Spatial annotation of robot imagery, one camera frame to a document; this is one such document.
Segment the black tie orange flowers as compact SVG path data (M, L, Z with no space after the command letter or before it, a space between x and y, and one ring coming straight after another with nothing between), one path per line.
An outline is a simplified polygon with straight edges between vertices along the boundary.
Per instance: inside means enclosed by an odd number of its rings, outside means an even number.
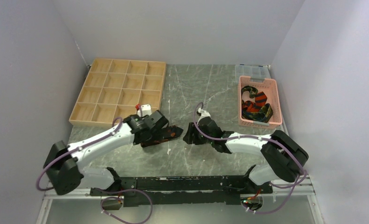
M143 148L159 145L161 143L179 138L183 131L184 130L178 126L167 126L153 133L150 140L141 142L140 145Z

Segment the wooden compartment tray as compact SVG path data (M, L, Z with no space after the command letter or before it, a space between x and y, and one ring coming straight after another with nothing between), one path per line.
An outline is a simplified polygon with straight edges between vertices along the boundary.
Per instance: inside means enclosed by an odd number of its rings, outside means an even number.
M136 113L137 105L160 108L167 64L125 59L94 59L69 122L111 127L116 117Z

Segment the pink perforated plastic basket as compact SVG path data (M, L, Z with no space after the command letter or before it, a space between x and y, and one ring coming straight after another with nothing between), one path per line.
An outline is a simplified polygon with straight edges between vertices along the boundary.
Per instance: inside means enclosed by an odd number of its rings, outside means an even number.
M274 129L282 123L277 82L270 78L240 76L238 124Z

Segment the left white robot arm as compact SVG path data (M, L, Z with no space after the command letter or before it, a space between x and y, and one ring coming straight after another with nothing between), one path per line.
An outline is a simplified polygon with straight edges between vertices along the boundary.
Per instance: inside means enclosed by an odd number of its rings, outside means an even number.
M61 196L78 187L89 187L116 195L122 189L117 172L110 167L90 168L88 164L121 146L153 140L166 124L168 119L156 110L143 117L137 114L124 119L117 117L110 129L79 142L53 144L43 166L43 173L52 184L49 190Z

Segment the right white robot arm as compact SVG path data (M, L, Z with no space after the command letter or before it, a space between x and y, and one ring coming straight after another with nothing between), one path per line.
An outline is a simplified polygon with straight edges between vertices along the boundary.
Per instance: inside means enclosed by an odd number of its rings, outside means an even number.
M283 131L276 130L268 135L224 131L211 117L189 123L183 140L189 145L209 144L220 153L262 156L265 163L251 166L244 176L244 189L250 194L273 180L295 182L305 174L304 165L309 158L307 152Z

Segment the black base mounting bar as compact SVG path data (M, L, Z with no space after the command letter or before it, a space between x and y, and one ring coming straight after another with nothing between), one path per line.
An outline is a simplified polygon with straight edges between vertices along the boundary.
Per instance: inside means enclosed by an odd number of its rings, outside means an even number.
M121 183L100 191L91 188L91 196L123 196L124 207L159 204L225 203L239 205L240 200L255 194L271 194L265 183L249 187L241 175L122 177Z

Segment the red striped tie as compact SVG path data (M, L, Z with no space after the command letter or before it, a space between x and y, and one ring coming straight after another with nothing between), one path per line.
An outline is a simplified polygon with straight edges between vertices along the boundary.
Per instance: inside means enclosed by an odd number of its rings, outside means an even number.
M262 121L266 117L266 112L262 108L266 105L267 96L262 91L255 95L255 100L241 100L242 116L253 121Z

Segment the clear plastic organizer box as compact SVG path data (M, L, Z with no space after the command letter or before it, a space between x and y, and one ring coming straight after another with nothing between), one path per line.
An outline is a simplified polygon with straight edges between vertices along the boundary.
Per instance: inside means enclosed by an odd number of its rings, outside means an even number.
M270 78L268 66L266 65L235 65L235 80L239 82L241 76L248 76L256 79Z

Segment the aluminium frame rail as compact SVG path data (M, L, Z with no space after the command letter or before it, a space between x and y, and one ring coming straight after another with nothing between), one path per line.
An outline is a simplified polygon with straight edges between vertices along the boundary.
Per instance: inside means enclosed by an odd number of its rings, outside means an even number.
M291 185L283 180L274 180L263 184L257 189L245 189L239 176L200 176L200 177L127 177L123 178L122 186L126 192L103 193L91 188L77 188L65 195L58 195L50 190L44 194L46 199L97 199L109 196L120 198L144 198L147 193L150 198L159 194L170 196L174 193L221 193L223 196L240 196L241 198L259 196L307 196L314 195L315 191L309 177L301 183Z

